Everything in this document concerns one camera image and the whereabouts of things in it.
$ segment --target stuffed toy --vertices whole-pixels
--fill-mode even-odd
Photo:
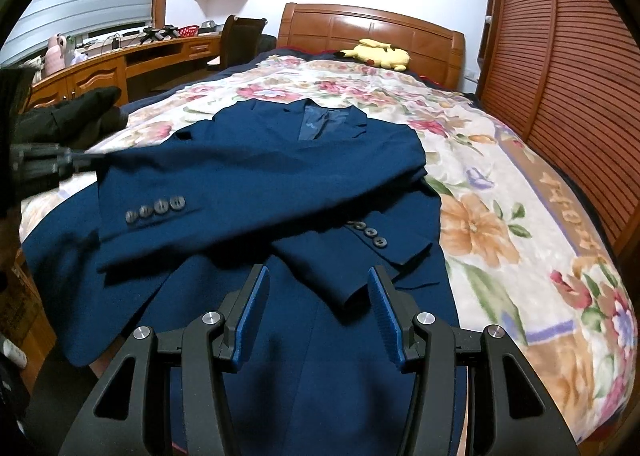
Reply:
[[[405,71],[410,60],[406,51],[370,39],[362,39],[353,50],[338,51],[335,55],[353,57],[369,66],[395,71]]]

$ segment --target wooden wardrobe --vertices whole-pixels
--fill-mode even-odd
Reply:
[[[493,0],[484,108],[594,204],[628,285],[640,243],[640,50],[608,0]]]

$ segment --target floral bedspread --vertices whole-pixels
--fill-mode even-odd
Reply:
[[[360,64],[273,55],[254,69],[187,87],[142,108],[94,147],[158,144],[238,100],[355,105],[405,123],[442,197],[440,244],[460,324],[499,323],[540,375],[575,439],[619,412],[634,381],[638,325],[594,226],[557,173],[457,92]],[[95,182],[76,176],[23,203],[24,239],[57,204]]]

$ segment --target blue gripper pad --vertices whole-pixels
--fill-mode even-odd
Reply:
[[[391,308],[389,299],[386,297],[385,289],[378,278],[376,270],[369,269],[369,279],[367,280],[367,290],[373,313],[378,322],[378,329],[382,334],[382,341],[385,344],[386,354],[399,370],[402,370],[406,363],[404,350],[402,349],[402,328]]]
[[[231,356],[231,365],[235,371],[239,371],[251,357],[268,297],[269,270],[263,266],[236,328],[236,344],[234,354]]]

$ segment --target electrical outlet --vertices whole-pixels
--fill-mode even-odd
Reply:
[[[465,70],[465,78],[471,82],[478,83],[479,73],[477,71]]]

